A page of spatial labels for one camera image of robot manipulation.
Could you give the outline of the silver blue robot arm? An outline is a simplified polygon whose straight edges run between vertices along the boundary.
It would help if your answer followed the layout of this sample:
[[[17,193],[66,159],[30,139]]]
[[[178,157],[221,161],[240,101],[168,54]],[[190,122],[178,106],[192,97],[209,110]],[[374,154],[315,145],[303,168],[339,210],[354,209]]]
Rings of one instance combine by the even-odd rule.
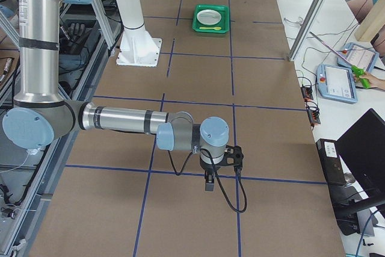
[[[228,124],[222,118],[209,117],[199,124],[186,112],[104,107],[60,96],[61,4],[92,1],[19,0],[21,84],[13,99],[14,107],[2,120],[5,135],[24,149],[47,146],[77,130],[107,129],[154,135],[161,150],[199,154],[205,188],[213,190],[220,183],[218,169],[228,164],[233,150],[228,144]]]

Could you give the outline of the person's hand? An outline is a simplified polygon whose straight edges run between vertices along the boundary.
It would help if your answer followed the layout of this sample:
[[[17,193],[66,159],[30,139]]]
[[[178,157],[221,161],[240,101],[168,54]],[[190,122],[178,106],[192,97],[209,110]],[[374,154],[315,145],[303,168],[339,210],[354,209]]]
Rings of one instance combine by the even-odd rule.
[[[381,90],[385,90],[385,80],[377,78],[369,72],[365,72],[363,75],[359,77],[354,77],[354,81],[360,81],[361,79],[367,79],[373,88],[379,88]]]

